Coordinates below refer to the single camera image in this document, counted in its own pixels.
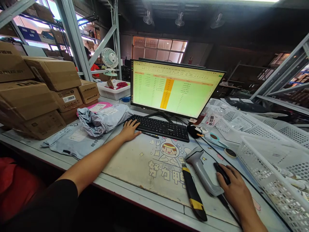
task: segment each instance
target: ceiling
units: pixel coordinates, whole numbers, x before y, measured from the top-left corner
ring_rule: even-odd
[[[109,8],[108,1],[112,0],[99,1]],[[308,0],[280,0],[276,4],[239,0],[118,0],[118,8],[122,32],[172,34],[205,43],[285,45],[289,50],[309,33]],[[151,12],[152,25],[143,22],[146,10]],[[184,12],[183,27],[175,25],[179,12]],[[211,29],[219,13],[223,14],[225,24]]]

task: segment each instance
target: pen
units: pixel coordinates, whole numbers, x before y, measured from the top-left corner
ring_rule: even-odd
[[[142,131],[142,133],[143,133],[143,134],[145,134],[145,135],[148,135],[148,136],[150,136],[150,137],[153,137],[153,138],[159,139],[159,137],[158,137],[158,136],[155,136],[155,135],[152,135],[152,134],[148,134],[148,133],[143,132],[143,131]]]

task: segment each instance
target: black sleeve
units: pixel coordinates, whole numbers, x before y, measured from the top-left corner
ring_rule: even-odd
[[[58,180],[8,220],[4,231],[70,231],[77,199],[74,182]]]

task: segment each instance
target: person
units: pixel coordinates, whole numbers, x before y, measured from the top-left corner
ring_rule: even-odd
[[[87,55],[87,59],[90,60],[90,51],[88,48],[84,47],[85,48],[85,52],[86,52],[86,55]],[[98,70],[100,69],[99,66],[97,66],[96,64],[93,64],[92,67],[90,68],[90,71],[94,71],[94,70]],[[92,74],[92,77],[94,79],[100,79],[100,75],[98,73],[96,74]]]
[[[69,168],[40,196],[8,220],[2,231],[70,231],[78,196],[97,178],[125,142],[142,133],[135,132],[139,124],[136,120],[125,122],[117,136]],[[221,174],[217,173],[219,183],[225,191],[227,201],[238,213],[244,231],[267,232],[240,174],[232,167],[221,167],[229,176],[231,184],[226,185]]]

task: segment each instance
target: plastic crate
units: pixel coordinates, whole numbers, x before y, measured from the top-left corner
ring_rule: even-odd
[[[219,99],[211,98],[207,104],[208,107],[212,107],[212,109],[220,107],[222,104],[225,104],[223,101]],[[229,122],[231,122],[234,118],[241,117],[248,123],[252,125],[252,128],[247,130],[246,132],[238,131],[234,129]],[[251,137],[264,137],[270,138],[273,140],[282,140],[285,141],[287,144],[291,145],[292,141],[289,138],[283,136],[278,131],[274,130],[273,128],[269,127],[268,125],[262,123],[260,120],[252,117],[249,114],[244,114],[239,110],[236,110],[233,107],[228,107],[225,109],[225,115],[223,119],[221,119],[217,124],[216,128],[222,134],[222,136],[231,142],[235,142],[240,144],[242,142],[241,136],[251,136]]]
[[[126,82],[126,83],[128,84],[128,86],[123,87],[118,90],[106,88],[105,86],[108,86],[107,82],[101,82],[101,83],[98,83],[97,85],[98,85],[98,90],[99,90],[101,97],[106,97],[108,99],[117,101],[120,98],[126,97],[127,95],[131,94],[130,83],[129,82]]]
[[[308,232],[309,203],[272,164],[309,181],[309,154],[279,141],[247,136],[242,136],[237,154],[292,230]]]
[[[274,128],[276,131],[280,132],[281,134],[285,135],[292,141],[296,143],[296,145],[302,146],[302,149],[309,149],[309,133],[293,126],[290,123],[271,119],[271,118],[265,118],[258,115],[253,115],[254,118],[260,120],[264,124]]]

